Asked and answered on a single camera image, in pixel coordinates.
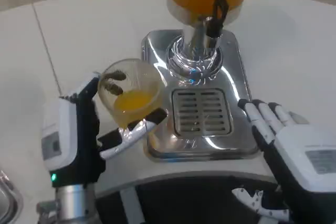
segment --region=robotic hand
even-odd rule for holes
[[[263,191],[250,195],[244,188],[236,188],[232,191],[236,198],[256,213],[280,221],[334,223],[336,138],[310,124],[298,124],[277,103],[241,99],[238,106],[251,122],[255,140],[289,209],[266,209]]]
[[[156,109],[127,129],[115,129],[97,139],[99,119],[92,98],[99,78],[93,73],[78,90],[45,108],[41,147],[56,200],[37,205],[40,224],[100,223],[93,185],[105,171],[105,160],[145,137],[167,116]]]

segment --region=stainless steel drip tray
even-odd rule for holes
[[[142,42],[143,60],[157,68],[165,85],[163,107],[169,113],[148,137],[147,153],[169,161],[244,158],[257,152],[250,124],[237,106],[249,93],[234,34],[223,32],[224,61],[216,78],[186,84],[166,65],[167,49],[181,32],[153,31]]]

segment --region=white robotic hand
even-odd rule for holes
[[[293,220],[296,223],[334,223],[336,137],[310,124],[298,124],[276,103],[242,99],[238,106],[250,119],[256,142],[281,186]],[[253,198],[242,197],[248,194],[241,189],[233,190],[241,202],[243,198],[244,202]]]

